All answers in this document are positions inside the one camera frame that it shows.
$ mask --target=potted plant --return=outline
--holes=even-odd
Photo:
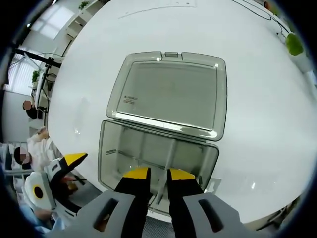
[[[305,54],[304,47],[300,38],[294,33],[288,34],[286,37],[286,46],[290,54],[291,60],[302,73],[306,73],[312,69],[311,63]]]
[[[38,86],[38,78],[40,76],[40,71],[34,70],[32,74],[32,85],[33,89],[35,89]]]
[[[79,9],[79,10],[82,10],[82,9],[84,9],[88,4],[89,4],[88,1],[82,1],[81,4],[79,5],[78,9]]]

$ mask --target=small sticker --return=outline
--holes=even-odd
[[[128,95],[124,95],[123,98],[124,98],[123,102],[124,103],[128,103],[128,104],[134,104],[135,101],[138,100],[138,98],[132,97],[132,96],[128,96]]]

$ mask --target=white robot part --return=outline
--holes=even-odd
[[[44,172],[32,172],[25,180],[23,193],[31,207],[47,211],[56,207],[48,176]]]

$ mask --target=white table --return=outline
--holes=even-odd
[[[87,152],[78,171],[106,190],[97,180],[100,126],[125,57],[148,51],[217,56],[226,62],[228,98],[224,137],[215,142],[216,195],[243,223],[292,202],[314,167],[316,101],[276,37],[279,26],[229,0],[138,2],[106,4],[69,49],[49,111],[49,133],[60,151]]]

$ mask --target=plastic lid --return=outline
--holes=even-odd
[[[221,58],[147,52],[126,57],[107,116],[219,140],[226,114],[226,72]]]
[[[167,169],[194,174],[202,189],[206,189],[218,154],[218,149],[209,144],[107,120],[101,128],[98,179],[101,185],[114,190],[125,172],[150,167],[150,209],[168,214]]]

